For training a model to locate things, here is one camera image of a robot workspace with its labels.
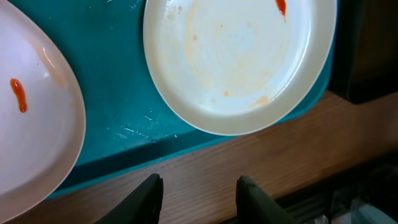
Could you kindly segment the cream white plate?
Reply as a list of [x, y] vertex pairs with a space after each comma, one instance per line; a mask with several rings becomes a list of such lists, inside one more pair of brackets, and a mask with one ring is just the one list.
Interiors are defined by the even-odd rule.
[[167, 106], [210, 134], [278, 122], [308, 94], [333, 42], [336, 0], [148, 0], [143, 43]]

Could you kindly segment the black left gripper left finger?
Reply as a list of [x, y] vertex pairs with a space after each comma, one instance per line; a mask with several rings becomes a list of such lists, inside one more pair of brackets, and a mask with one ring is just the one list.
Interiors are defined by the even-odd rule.
[[158, 224], [163, 194], [163, 179], [151, 174], [95, 224]]

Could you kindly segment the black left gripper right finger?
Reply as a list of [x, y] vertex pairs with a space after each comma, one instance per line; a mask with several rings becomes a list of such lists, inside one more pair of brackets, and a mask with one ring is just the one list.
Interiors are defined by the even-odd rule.
[[239, 223], [299, 224], [246, 175], [236, 183], [236, 209]]

